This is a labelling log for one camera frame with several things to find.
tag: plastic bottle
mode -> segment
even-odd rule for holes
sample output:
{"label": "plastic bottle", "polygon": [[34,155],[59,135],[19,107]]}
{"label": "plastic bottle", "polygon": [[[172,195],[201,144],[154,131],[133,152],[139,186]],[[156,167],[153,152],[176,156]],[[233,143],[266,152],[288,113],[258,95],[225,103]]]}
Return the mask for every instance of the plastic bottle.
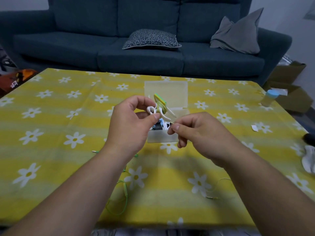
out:
{"label": "plastic bottle", "polygon": [[279,93],[277,90],[269,89],[260,104],[264,107],[269,107],[278,96]]}

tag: gray pillow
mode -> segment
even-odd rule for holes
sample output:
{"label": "gray pillow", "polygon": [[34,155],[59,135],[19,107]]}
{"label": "gray pillow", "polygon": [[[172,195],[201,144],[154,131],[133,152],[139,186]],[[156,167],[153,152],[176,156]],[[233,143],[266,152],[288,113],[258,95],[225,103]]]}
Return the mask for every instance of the gray pillow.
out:
{"label": "gray pillow", "polygon": [[258,23],[264,8],[250,13],[237,23],[223,17],[220,28],[211,37],[210,48],[222,48],[245,54],[258,54]]}
{"label": "gray pillow", "polygon": [[133,32],[123,46],[123,50],[136,47],[158,47],[177,49],[181,44],[177,43],[176,36],[161,30],[140,29]]}

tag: translucent plastic box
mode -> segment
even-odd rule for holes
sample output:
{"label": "translucent plastic box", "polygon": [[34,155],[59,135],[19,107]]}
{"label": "translucent plastic box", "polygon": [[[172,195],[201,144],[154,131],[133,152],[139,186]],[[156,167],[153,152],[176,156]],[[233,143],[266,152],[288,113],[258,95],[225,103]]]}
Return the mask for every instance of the translucent plastic box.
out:
{"label": "translucent plastic box", "polygon": [[[154,100],[157,93],[165,101],[167,107],[176,115],[177,118],[189,114],[188,110],[188,86],[187,81],[145,81],[144,95]],[[176,119],[169,113],[166,117],[174,122]],[[167,130],[151,130],[148,133],[148,143],[167,143],[177,142],[178,135],[168,135]]]}

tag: fingernail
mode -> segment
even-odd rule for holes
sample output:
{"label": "fingernail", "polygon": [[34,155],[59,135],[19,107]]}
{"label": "fingernail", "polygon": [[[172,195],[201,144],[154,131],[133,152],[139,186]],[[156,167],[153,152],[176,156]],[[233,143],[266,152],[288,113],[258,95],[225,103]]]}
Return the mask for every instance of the fingernail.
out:
{"label": "fingernail", "polygon": [[153,115],[154,115],[154,117],[155,117],[156,120],[159,120],[159,119],[160,119],[160,114],[159,114],[159,113],[155,113],[155,114],[153,114]]}
{"label": "fingernail", "polygon": [[179,128],[179,124],[178,124],[178,123],[174,123],[173,125],[174,125],[173,130],[174,130],[174,131],[177,131],[178,128]]}

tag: sofa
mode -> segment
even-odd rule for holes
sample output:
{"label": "sofa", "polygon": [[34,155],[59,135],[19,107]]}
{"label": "sofa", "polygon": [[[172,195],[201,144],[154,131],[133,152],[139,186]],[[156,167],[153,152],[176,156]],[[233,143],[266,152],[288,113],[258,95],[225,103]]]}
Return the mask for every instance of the sofa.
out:
{"label": "sofa", "polygon": [[[16,65],[206,79],[263,85],[292,39],[258,29],[257,55],[210,48],[224,16],[237,22],[252,0],[49,0],[43,11],[0,12],[0,44]],[[176,35],[176,51],[122,50],[139,29]]]}

